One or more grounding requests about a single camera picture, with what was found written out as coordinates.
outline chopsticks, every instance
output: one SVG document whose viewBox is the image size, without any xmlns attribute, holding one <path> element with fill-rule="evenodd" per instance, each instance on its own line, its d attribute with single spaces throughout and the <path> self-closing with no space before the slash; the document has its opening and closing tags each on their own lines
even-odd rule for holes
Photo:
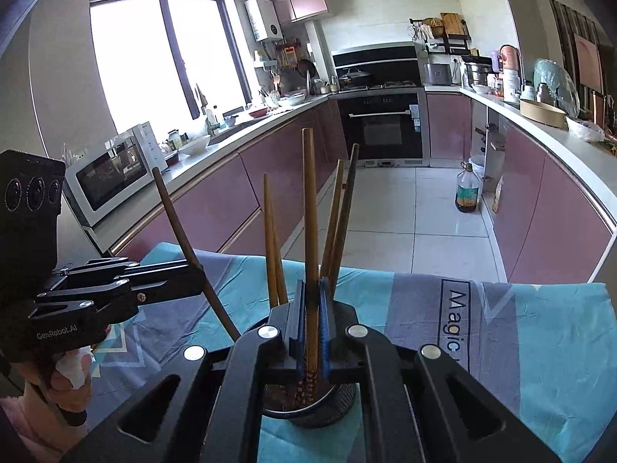
<svg viewBox="0 0 617 463">
<path fill-rule="evenodd" d="M 174 230 L 174 235 L 178 240 L 178 244 L 182 249 L 182 253 L 184 254 L 185 259 L 193 266 L 196 266 L 200 270 L 203 270 L 204 268 L 199 263 L 197 256 L 195 255 L 195 251 L 193 251 L 192 247 L 190 246 L 189 239 L 184 232 L 184 228 L 182 228 L 182 224 L 180 223 L 178 214 L 174 209 L 174 204 L 172 203 L 172 199 L 167 192 L 167 188 L 165 187 L 163 177 L 161 177 L 158 167 L 154 167 L 152 169 L 152 175 L 154 177 L 154 182 L 156 183 L 160 199 L 163 202 L 163 208 L 165 208 L 165 213 L 167 214 L 167 218 L 169 219 L 169 224 L 171 224 L 172 230 Z M 217 293 L 214 291 L 214 288 L 210 284 L 210 281 L 208 280 L 208 277 L 205 273 L 204 278 L 206 279 L 204 286 L 204 296 L 206 297 L 206 300 L 208 300 L 212 311 L 214 311 L 214 314 L 217 315 L 218 320 L 220 320 L 221 324 L 223 324 L 223 327 L 227 331 L 229 336 L 234 341 L 237 341 L 240 338 L 240 332 L 238 332 L 236 326 L 229 318 L 227 311 L 223 307 L 221 300 L 218 298 Z"/>
<path fill-rule="evenodd" d="M 343 179 L 345 174 L 345 162 L 339 160 L 336 166 L 336 180 L 334 182 L 334 195 L 332 195 L 332 204 L 330 205 L 330 217 L 328 220 L 328 233 L 326 233 L 326 244 L 323 248 L 322 267 L 320 268 L 319 277 L 328 277 L 332 261 L 332 247 L 334 245 L 334 236 L 336 235 L 336 224 L 339 219 L 339 210 L 341 208 L 341 192 L 343 189 Z"/>
<path fill-rule="evenodd" d="M 283 261 L 278 247 L 274 220 L 274 207 L 270 194 L 268 175 L 263 175 L 263 222 L 266 241 L 266 274 L 268 278 L 268 298 L 270 308 L 288 303 Z"/>
<path fill-rule="evenodd" d="M 319 265 L 317 247 L 317 184 L 313 129 L 302 129 L 304 170 L 304 269 L 307 329 L 307 372 L 319 363 Z"/>
<path fill-rule="evenodd" d="M 358 151 L 359 150 L 360 150 L 359 144 L 354 144 L 352 146 L 351 162 L 349 164 L 349 172 L 347 172 L 347 183 L 345 184 L 345 194 L 343 195 L 341 214 L 339 216 L 338 224 L 336 226 L 334 244 L 332 245 L 332 254 L 330 258 L 330 266 L 329 266 L 329 273 L 328 273 L 328 281 L 330 284 L 330 297 L 331 298 L 334 298 L 334 292 L 336 290 L 336 282 L 339 279 L 339 271 L 341 269 L 343 249 L 345 247 L 345 238 L 347 236 L 347 226 L 349 224 L 349 213 L 351 212 L 351 201 L 352 201 L 353 194 L 354 194 L 354 182 L 356 181 L 356 168 L 358 166 Z"/>
</svg>

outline countertop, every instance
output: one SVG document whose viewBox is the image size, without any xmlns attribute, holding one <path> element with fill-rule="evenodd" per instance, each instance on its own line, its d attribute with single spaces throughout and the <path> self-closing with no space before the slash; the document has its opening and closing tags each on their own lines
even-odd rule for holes
<svg viewBox="0 0 617 463">
<path fill-rule="evenodd" d="M 458 86 L 426 86 L 427 92 L 461 92 L 475 99 L 525 130 L 559 158 L 587 187 L 614 220 L 617 220 L 617 157 L 597 144 L 590 144 L 567 129 L 558 129 L 525 118 L 514 106 L 493 95 Z"/>
<path fill-rule="evenodd" d="M 327 94 L 319 95 L 286 112 L 270 115 L 218 144 L 209 145 L 201 154 L 191 157 L 180 154 L 180 161 L 162 173 L 167 191 L 170 194 L 175 192 L 247 142 L 326 100 L 328 100 Z M 94 240 L 100 250 L 105 251 L 110 248 L 158 204 L 160 196 L 154 182 L 144 186 L 124 201 L 93 228 Z"/>
</svg>

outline camera lens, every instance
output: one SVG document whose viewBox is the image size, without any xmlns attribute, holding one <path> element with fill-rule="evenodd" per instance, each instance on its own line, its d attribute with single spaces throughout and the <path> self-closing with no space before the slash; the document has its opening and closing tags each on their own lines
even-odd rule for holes
<svg viewBox="0 0 617 463">
<path fill-rule="evenodd" d="M 49 201 L 52 204 L 55 204 L 60 198 L 60 184 L 58 181 L 54 181 L 51 183 L 49 187 Z"/>
<path fill-rule="evenodd" d="M 28 207 L 37 210 L 42 205 L 45 193 L 45 182 L 42 177 L 33 177 L 28 186 Z"/>
<path fill-rule="evenodd" d="M 13 212 L 22 201 L 22 184 L 17 179 L 12 179 L 4 192 L 4 204 Z"/>
</svg>

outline built-in oven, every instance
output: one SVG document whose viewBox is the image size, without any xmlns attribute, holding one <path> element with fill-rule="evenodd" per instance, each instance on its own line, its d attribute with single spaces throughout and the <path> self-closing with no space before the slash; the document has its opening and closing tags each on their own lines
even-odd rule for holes
<svg viewBox="0 0 617 463">
<path fill-rule="evenodd" d="M 360 167 L 427 167 L 430 150 L 423 89 L 376 89 L 337 96 L 347 150 Z"/>
</svg>

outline microwave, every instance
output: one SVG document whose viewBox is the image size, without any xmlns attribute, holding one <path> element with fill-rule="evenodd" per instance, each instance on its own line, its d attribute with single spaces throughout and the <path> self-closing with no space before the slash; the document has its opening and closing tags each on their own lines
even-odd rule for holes
<svg viewBox="0 0 617 463">
<path fill-rule="evenodd" d="M 146 122 L 93 144 L 67 168 L 67 198 L 83 226 L 94 226 L 153 181 L 152 169 L 167 168 L 152 127 Z"/>
</svg>

